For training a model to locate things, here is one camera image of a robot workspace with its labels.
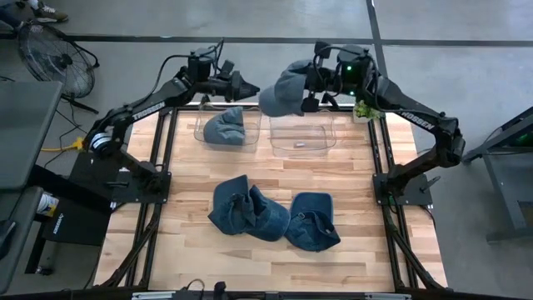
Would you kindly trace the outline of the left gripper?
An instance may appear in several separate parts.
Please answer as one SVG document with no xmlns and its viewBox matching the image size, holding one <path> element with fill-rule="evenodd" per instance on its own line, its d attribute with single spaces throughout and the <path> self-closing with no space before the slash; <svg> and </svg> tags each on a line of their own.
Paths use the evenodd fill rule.
<svg viewBox="0 0 533 300">
<path fill-rule="evenodd" d="M 242 99 L 255 97 L 259 93 L 259 87 L 253 83 L 248 82 L 244 77 L 241 78 L 239 71 L 220 72 L 216 79 L 219 80 L 220 87 L 217 89 L 217 95 L 224 97 L 226 102 L 234 102 L 239 96 L 241 86 Z"/>
</svg>

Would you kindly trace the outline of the grey denim cap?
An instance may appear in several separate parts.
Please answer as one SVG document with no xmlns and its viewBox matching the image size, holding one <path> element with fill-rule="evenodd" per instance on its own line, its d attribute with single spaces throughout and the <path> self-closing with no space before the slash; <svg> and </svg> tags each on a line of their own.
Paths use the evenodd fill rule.
<svg viewBox="0 0 533 300">
<path fill-rule="evenodd" d="M 204 126 L 203 137 L 207 143 L 242 146 L 246 140 L 241 107 L 231 107 L 212 117 Z"/>
<path fill-rule="evenodd" d="M 303 116 L 301 105 L 311 65 L 311 60 L 299 60 L 286 67 L 273 85 L 260 92 L 258 103 L 262 112 L 271 118 Z"/>
</svg>

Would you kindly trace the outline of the dark blue denim cap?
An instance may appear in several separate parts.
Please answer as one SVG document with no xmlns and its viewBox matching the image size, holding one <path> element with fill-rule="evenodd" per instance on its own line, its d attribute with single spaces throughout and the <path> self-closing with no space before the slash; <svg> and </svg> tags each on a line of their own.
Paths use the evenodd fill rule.
<svg viewBox="0 0 533 300">
<path fill-rule="evenodd" d="M 332 196 L 323 192 L 300 192 L 292 200 L 285 238 L 308 252 L 325 251 L 341 242 L 333 224 Z"/>
<path fill-rule="evenodd" d="M 257 222 L 247 175 L 218 184 L 213 192 L 209 220 L 224 234 L 237 235 L 253 229 Z"/>
</svg>

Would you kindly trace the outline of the dark teal towel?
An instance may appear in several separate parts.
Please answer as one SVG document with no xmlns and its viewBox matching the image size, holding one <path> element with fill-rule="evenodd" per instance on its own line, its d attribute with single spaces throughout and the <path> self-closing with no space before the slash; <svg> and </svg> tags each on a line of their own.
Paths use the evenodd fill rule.
<svg viewBox="0 0 533 300">
<path fill-rule="evenodd" d="M 289 211 L 278 202 L 264 196 L 256 185 L 249 190 L 249 196 L 253 204 L 255 223 L 247 229 L 247 233 L 267 242 L 281 239 L 291 221 Z"/>
</svg>

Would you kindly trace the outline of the green plant white pot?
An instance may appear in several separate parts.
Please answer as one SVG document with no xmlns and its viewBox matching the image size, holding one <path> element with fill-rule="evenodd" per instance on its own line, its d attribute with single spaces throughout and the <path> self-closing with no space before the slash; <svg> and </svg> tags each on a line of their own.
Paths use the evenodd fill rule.
<svg viewBox="0 0 533 300">
<path fill-rule="evenodd" d="M 366 105 L 362 100 L 356 101 L 352 114 L 354 123 L 368 123 L 384 116 L 383 112 Z"/>
</svg>

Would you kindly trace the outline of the black floor fan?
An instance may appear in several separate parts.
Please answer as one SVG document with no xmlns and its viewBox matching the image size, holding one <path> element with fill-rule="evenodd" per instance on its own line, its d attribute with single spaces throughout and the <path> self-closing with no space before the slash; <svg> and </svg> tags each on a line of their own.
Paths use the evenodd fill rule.
<svg viewBox="0 0 533 300">
<path fill-rule="evenodd" d="M 97 114 L 80 103 L 94 89 L 97 57 L 67 34 L 41 22 L 24 24 L 17 34 L 18 54 L 27 70 L 40 82 L 62 84 L 61 98 L 76 108 Z"/>
</svg>

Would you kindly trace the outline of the grey metal cart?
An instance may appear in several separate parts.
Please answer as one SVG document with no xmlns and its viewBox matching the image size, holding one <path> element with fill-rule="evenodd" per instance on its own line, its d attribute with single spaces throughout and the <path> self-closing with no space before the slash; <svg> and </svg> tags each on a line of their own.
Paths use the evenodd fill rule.
<svg viewBox="0 0 533 300">
<path fill-rule="evenodd" d="M 463 156 L 467 165 L 481 158 L 497 196 L 506 207 L 511 228 L 486 235 L 488 243 L 533 238 L 533 106 L 497 127 L 478 147 Z"/>
</svg>

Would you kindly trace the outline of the person's shoe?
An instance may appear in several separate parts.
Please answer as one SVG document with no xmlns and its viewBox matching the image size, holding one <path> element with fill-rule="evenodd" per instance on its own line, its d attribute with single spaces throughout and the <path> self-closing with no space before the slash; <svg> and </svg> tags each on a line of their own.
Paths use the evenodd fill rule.
<svg viewBox="0 0 533 300">
<path fill-rule="evenodd" d="M 43 2 L 39 2 L 35 7 L 32 7 L 34 17 L 40 23 L 64 23 L 68 20 L 68 15 L 60 12 L 53 7 L 49 7 Z"/>
</svg>

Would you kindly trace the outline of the black Trossen control box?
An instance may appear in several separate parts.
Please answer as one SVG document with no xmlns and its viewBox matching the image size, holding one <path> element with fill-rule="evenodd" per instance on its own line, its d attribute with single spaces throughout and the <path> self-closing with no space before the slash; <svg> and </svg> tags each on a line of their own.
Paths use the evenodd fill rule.
<svg viewBox="0 0 533 300">
<path fill-rule="evenodd" d="M 106 236 L 110 216 L 86 209 L 57 210 L 47 222 L 42 237 L 57 243 L 100 247 Z"/>
</svg>

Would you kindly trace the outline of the grey desk top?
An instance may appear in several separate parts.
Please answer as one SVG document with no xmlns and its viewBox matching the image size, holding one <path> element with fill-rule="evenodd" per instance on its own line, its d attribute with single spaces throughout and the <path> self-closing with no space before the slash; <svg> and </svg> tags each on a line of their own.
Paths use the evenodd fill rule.
<svg viewBox="0 0 533 300">
<path fill-rule="evenodd" d="M 0 192 L 0 294 L 12 281 L 42 194 L 40 187 Z"/>
<path fill-rule="evenodd" d="M 0 82 L 0 190 L 25 186 L 61 91 L 59 82 Z"/>
</svg>

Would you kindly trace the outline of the white labelled can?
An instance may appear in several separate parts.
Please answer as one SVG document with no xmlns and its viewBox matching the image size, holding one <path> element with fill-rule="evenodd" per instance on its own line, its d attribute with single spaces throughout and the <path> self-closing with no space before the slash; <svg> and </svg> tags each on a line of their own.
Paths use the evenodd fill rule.
<svg viewBox="0 0 533 300">
<path fill-rule="evenodd" d="M 48 193 L 44 193 L 41 196 L 39 204 L 37 205 L 37 214 L 51 218 L 54 215 L 58 204 L 59 200 L 56 197 Z"/>
</svg>

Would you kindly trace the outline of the person's leg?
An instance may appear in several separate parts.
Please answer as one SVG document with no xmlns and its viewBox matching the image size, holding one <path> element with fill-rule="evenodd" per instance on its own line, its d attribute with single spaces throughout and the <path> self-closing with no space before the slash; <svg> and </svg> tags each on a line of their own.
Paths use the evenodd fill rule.
<svg viewBox="0 0 533 300">
<path fill-rule="evenodd" d="M 7 8 L 14 4 L 17 0 L 0 0 L 0 22 L 6 23 L 12 28 L 14 32 L 20 30 L 24 25 L 24 21 L 14 17 Z"/>
</svg>

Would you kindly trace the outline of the black frame rail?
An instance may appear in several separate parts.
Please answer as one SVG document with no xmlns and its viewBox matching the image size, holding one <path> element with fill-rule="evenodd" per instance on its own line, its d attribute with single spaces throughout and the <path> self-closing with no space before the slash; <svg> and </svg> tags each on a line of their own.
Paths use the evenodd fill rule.
<svg viewBox="0 0 533 300">
<path fill-rule="evenodd" d="M 139 287 L 95 287 L 84 290 L 65 289 L 57 292 L 39 292 L 2 295 L 0 300 L 526 300 L 517 297 L 499 297 L 451 290 L 404 288 L 399 292 L 237 292 L 148 291 Z"/>
<path fill-rule="evenodd" d="M 409 234 L 406 225 L 406 216 L 404 208 L 400 205 L 393 204 L 393 210 L 391 210 L 388 197 L 386 197 L 381 191 L 381 184 L 379 183 L 379 180 L 381 179 L 380 175 L 383 174 L 383 170 L 375 122 L 373 120 L 369 121 L 367 123 L 367 127 L 371 141 L 371 154 L 376 170 L 376 172 L 372 175 L 371 180 L 376 204 L 380 207 L 384 222 L 386 248 L 391 266 L 392 283 L 394 291 L 396 291 L 398 288 L 403 288 L 405 284 L 401 280 L 401 267 L 396 250 L 396 241 L 394 238 L 402 238 L 407 245 L 410 245 Z"/>
<path fill-rule="evenodd" d="M 178 107 L 177 109 L 179 111 L 198 111 L 202 108 L 208 109 L 208 108 L 233 108 L 233 107 L 243 107 L 243 108 L 259 108 L 259 105 L 255 102 L 245 102 L 245 103 L 222 103 L 222 102 L 215 102 L 207 105 L 201 105 L 199 102 L 191 102 L 187 104 L 186 106 Z M 339 103 L 336 107 L 333 105 L 326 105 L 326 104 L 320 104 L 318 106 L 318 110 L 326 109 L 333 112 L 351 112 L 352 109 L 355 107 L 354 103 Z"/>
<path fill-rule="evenodd" d="M 170 165 L 171 156 L 172 156 L 172 146 L 174 142 L 175 130 L 176 130 L 176 125 L 177 125 L 177 115 L 178 115 L 178 110 L 174 108 L 170 112 L 170 122 L 168 125 L 167 137 L 165 140 L 166 144 L 165 144 L 165 150 L 163 153 L 163 160 L 162 160 L 162 163 L 163 163 L 162 171 L 164 173 L 169 173 L 169 165 Z M 154 226 L 154 232 L 152 233 L 152 235 L 150 236 L 150 239 L 148 240 L 146 259 L 145 259 L 145 264 L 143 268 L 142 279 L 140 281 L 140 283 L 145 288 L 149 288 L 149 283 L 150 283 L 150 279 L 152 275 L 153 259 L 154 259 L 155 250 L 156 250 L 157 234 L 158 234 L 158 228 L 159 228 L 159 224 L 161 220 L 162 209 L 163 209 L 163 203 L 155 204 L 153 208 L 152 215 L 156 219 L 156 221 L 155 221 L 155 226 Z"/>
<path fill-rule="evenodd" d="M 394 157 L 392 153 L 391 140 L 390 140 L 390 135 L 388 132 L 386 118 L 385 117 L 380 118 L 379 124 L 380 124 L 381 136 L 382 136 L 388 170 L 391 171 L 395 165 L 395 161 L 394 161 Z M 398 229 L 402 237 L 402 240 L 405 243 L 405 245 L 407 245 L 407 247 L 411 249 L 404 208 L 401 205 L 398 205 L 397 203 L 395 203 L 395 212 L 396 212 L 396 219 L 398 223 Z M 408 280 L 409 280 L 409 286 L 411 288 L 418 288 L 419 285 L 418 285 L 418 277 L 416 275 L 416 270 L 414 269 L 414 267 L 412 266 L 412 264 L 410 263 L 408 259 L 406 259 L 406 270 L 407 270 L 407 275 L 408 275 Z"/>
<path fill-rule="evenodd" d="M 155 129 L 154 137 L 153 137 L 152 150 L 151 150 L 151 155 L 150 155 L 150 162 L 152 164 L 156 164 L 157 162 L 157 156 L 159 153 L 164 119 L 165 117 L 161 117 L 161 116 L 157 118 L 157 125 Z M 132 248 L 132 249 L 137 249 L 138 254 L 135 258 L 133 258 L 132 265 L 128 269 L 128 272 L 126 274 L 125 285 L 127 287 L 131 287 L 135 283 L 135 277 L 137 274 L 137 265 L 138 265 L 138 260 L 139 260 L 138 257 L 141 253 L 141 250 L 143 249 L 143 245 L 141 245 L 140 242 L 142 241 L 142 235 L 145 231 L 147 210 L 148 210 L 148 205 L 146 203 L 142 203 L 139 209 L 139 213 L 138 213 L 136 231 L 135 231 L 133 248 Z"/>
</svg>

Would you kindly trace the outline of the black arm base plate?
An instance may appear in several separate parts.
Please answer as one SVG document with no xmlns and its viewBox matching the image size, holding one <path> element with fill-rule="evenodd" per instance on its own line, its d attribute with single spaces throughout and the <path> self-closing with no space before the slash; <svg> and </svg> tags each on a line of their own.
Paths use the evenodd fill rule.
<svg viewBox="0 0 533 300">
<path fill-rule="evenodd" d="M 372 176 L 372 183 L 376 203 L 381 206 L 428 206 L 432 204 L 430 187 L 435 184 L 441 177 L 437 176 L 431 180 L 427 179 L 425 174 L 421 174 L 410 180 L 404 193 L 400 196 L 393 196 L 385 189 L 386 174 L 378 173 Z"/>
<path fill-rule="evenodd" d="M 74 183 L 115 203 L 165 203 L 171 179 L 169 172 L 124 151 L 104 158 L 82 152 L 71 173 Z"/>
</svg>

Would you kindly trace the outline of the black diagonal frame brace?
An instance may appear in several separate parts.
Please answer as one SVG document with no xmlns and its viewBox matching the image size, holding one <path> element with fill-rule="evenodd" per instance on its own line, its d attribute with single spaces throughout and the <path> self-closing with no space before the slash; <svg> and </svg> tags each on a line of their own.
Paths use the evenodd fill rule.
<svg viewBox="0 0 533 300">
<path fill-rule="evenodd" d="M 389 258 L 391 262 L 391 273 L 394 288 L 403 288 L 404 283 L 401 280 L 399 262 L 397 258 L 396 246 L 403 252 L 407 262 L 414 269 L 415 274 L 424 284 L 426 289 L 445 289 L 441 286 L 424 268 L 418 257 L 413 253 L 411 247 L 406 243 L 405 239 L 400 235 L 399 230 L 394 224 L 385 225 L 386 241 L 389 250 Z"/>
<path fill-rule="evenodd" d="M 111 215 L 95 285 L 149 287 L 162 211 L 161 204 L 129 203 Z"/>
</svg>

